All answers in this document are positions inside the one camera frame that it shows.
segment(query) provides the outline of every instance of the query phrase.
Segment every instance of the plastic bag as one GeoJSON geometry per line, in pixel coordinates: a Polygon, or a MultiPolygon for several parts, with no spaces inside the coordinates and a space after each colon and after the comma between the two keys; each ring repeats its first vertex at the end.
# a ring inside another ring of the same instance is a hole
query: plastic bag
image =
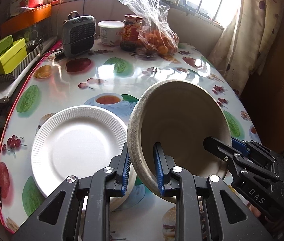
{"type": "Polygon", "coordinates": [[[147,49],[160,55],[171,55],[178,51],[179,38],[167,22],[170,6],[160,0],[119,0],[136,15],[143,17],[145,25],[139,40],[147,49]]]}

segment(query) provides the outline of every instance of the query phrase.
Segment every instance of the jar lid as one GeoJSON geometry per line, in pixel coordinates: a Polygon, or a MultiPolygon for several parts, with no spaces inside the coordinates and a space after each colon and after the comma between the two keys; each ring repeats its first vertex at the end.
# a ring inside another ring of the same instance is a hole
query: jar lid
{"type": "Polygon", "coordinates": [[[34,44],[35,44],[35,40],[30,40],[26,43],[25,46],[26,46],[26,48],[29,48],[29,47],[33,46],[34,44]]]}
{"type": "Polygon", "coordinates": [[[126,14],[124,15],[125,18],[129,18],[129,19],[140,19],[143,20],[143,17],[141,16],[137,16],[137,15],[133,15],[133,14],[126,14]]]}

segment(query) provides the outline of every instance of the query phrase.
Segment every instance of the windowsill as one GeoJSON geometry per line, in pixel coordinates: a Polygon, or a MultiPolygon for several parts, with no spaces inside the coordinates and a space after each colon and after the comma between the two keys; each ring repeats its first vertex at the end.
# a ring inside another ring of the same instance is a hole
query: windowsill
{"type": "MultiPolygon", "coordinates": [[[[61,3],[72,2],[72,1],[78,1],[78,0],[61,0],[61,3]]],[[[210,19],[208,19],[208,18],[202,16],[201,14],[198,14],[198,13],[193,12],[193,11],[187,9],[187,8],[183,8],[183,7],[181,7],[181,6],[175,5],[175,4],[170,3],[170,2],[167,2],[167,1],[164,1],[164,2],[165,2],[166,4],[168,4],[168,5],[170,5],[171,8],[178,9],[178,10],[180,10],[180,11],[185,12],[186,14],[191,14],[191,15],[193,15],[193,16],[199,18],[199,19],[202,19],[203,21],[206,21],[206,22],[208,22],[208,23],[214,25],[215,27],[217,27],[217,28],[219,28],[219,29],[221,29],[221,30],[224,29],[224,28],[223,28],[221,25],[219,25],[218,23],[213,22],[212,20],[210,20],[210,19]]],[[[53,1],[53,2],[52,2],[52,6],[55,6],[55,5],[57,5],[57,4],[59,4],[59,1],[53,1]]]]}

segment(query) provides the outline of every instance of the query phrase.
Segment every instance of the curtain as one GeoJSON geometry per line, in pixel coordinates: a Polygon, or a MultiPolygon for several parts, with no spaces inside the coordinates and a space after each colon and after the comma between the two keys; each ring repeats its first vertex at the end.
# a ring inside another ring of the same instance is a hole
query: curtain
{"type": "Polygon", "coordinates": [[[208,59],[237,95],[243,91],[249,75],[261,74],[277,35],[284,0],[241,0],[231,23],[208,59]]]}

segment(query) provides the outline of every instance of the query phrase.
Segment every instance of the cable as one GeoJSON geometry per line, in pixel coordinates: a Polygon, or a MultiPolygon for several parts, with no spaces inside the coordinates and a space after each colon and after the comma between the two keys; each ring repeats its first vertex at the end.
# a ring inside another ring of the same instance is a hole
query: cable
{"type": "Polygon", "coordinates": [[[59,10],[61,8],[61,5],[62,5],[62,3],[61,3],[61,0],[60,0],[60,6],[59,6],[59,8],[57,9],[57,12],[56,12],[56,35],[57,35],[57,38],[59,37],[59,30],[58,30],[58,27],[57,27],[57,16],[59,14],[59,10]]]}
{"type": "Polygon", "coordinates": [[[109,15],[109,19],[111,19],[111,16],[112,16],[112,13],[113,13],[113,10],[114,10],[114,4],[115,4],[115,2],[112,0],[112,9],[111,9],[111,13],[109,15]]]}
{"type": "Polygon", "coordinates": [[[59,52],[59,51],[62,51],[62,50],[63,50],[63,49],[57,49],[57,50],[48,51],[48,52],[43,53],[43,55],[48,54],[48,53],[59,52]]]}
{"type": "Polygon", "coordinates": [[[83,14],[82,14],[82,16],[84,16],[84,5],[85,5],[85,0],[83,2],[83,14]]]}

